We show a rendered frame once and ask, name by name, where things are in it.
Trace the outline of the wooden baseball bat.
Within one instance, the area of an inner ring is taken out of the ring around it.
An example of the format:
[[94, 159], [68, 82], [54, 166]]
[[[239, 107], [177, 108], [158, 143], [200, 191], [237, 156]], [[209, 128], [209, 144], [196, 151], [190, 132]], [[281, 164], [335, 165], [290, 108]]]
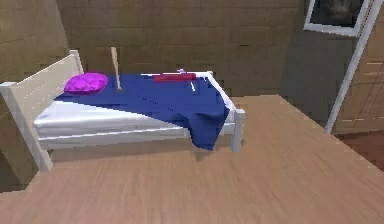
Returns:
[[120, 77], [119, 77], [119, 64], [118, 64], [118, 54], [117, 54], [116, 47], [111, 47], [111, 56], [112, 56], [114, 70], [115, 70], [117, 90], [122, 91]]

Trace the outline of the magenta pillow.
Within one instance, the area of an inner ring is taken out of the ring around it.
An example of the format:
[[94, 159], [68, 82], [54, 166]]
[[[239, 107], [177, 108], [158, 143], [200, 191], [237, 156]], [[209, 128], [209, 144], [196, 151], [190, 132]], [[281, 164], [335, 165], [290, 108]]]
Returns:
[[102, 91], [108, 84], [108, 78], [100, 73], [84, 73], [70, 78], [64, 87], [65, 93], [94, 94]]

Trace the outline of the red flat book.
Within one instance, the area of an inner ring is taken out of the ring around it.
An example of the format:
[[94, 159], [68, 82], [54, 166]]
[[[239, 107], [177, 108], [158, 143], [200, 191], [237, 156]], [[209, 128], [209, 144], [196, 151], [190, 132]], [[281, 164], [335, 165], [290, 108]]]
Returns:
[[195, 73], [162, 73], [154, 75], [153, 80], [155, 82], [179, 82], [179, 81], [193, 81], [197, 78]]

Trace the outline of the blue blanket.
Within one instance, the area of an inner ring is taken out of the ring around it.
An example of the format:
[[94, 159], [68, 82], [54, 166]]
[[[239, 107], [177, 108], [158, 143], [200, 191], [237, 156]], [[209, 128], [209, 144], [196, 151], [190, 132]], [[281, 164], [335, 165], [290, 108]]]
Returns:
[[[203, 77], [193, 81], [155, 82], [153, 76], [124, 75], [120, 92], [115, 89], [115, 79], [110, 78], [97, 94], [63, 93], [56, 99], [138, 113], [168, 122], [188, 129], [196, 147], [212, 150], [230, 112], [219, 91]], [[192, 91], [190, 82], [196, 91]]]

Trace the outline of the white bed with mattress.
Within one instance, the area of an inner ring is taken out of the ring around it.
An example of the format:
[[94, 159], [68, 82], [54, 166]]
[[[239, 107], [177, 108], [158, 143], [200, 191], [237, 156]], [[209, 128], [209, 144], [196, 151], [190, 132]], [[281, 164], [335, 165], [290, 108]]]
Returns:
[[[185, 73], [208, 79], [219, 91], [230, 109], [219, 136], [231, 135], [232, 150], [239, 150], [244, 110], [233, 104], [212, 72]], [[77, 51], [71, 51], [68, 56], [20, 82], [0, 84], [0, 95], [40, 170], [52, 169], [49, 153], [55, 149], [178, 138], [192, 141], [188, 129], [146, 115], [58, 101], [56, 98], [65, 93], [66, 82], [80, 74], [84, 74], [80, 56]]]

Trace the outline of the white framed picture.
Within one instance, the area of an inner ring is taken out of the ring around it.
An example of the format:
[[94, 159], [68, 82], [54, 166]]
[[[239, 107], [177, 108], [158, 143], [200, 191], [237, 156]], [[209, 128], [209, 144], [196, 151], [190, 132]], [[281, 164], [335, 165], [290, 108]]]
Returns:
[[303, 29], [358, 37], [371, 0], [310, 0]]

